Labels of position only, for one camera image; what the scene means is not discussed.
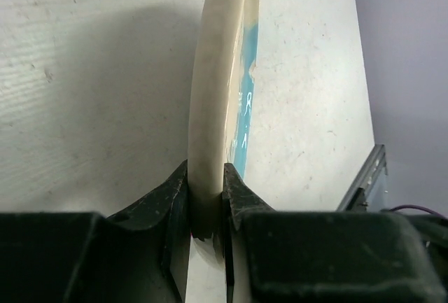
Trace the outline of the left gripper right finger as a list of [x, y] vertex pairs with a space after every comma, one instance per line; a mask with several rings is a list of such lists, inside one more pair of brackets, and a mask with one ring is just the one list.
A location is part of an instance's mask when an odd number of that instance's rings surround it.
[[446, 302], [447, 221], [276, 211], [224, 166], [228, 302]]

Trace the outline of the blue and cream ceramic plate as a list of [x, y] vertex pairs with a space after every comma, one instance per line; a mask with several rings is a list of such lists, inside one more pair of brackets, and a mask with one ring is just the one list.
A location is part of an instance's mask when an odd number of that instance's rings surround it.
[[205, 0], [195, 51], [188, 128], [192, 236], [223, 259], [224, 166], [243, 176], [251, 128], [260, 0]]

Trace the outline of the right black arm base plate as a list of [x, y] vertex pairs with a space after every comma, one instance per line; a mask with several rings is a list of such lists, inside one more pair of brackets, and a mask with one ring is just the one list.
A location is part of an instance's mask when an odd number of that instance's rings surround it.
[[368, 207], [367, 199], [365, 196], [365, 189], [358, 188], [353, 195], [350, 202], [350, 211], [354, 212], [366, 212]]

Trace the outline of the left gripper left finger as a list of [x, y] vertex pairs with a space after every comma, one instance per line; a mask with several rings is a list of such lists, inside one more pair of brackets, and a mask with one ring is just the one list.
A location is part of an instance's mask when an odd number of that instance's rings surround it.
[[2, 302], [184, 302], [187, 165], [109, 217], [1, 214]]

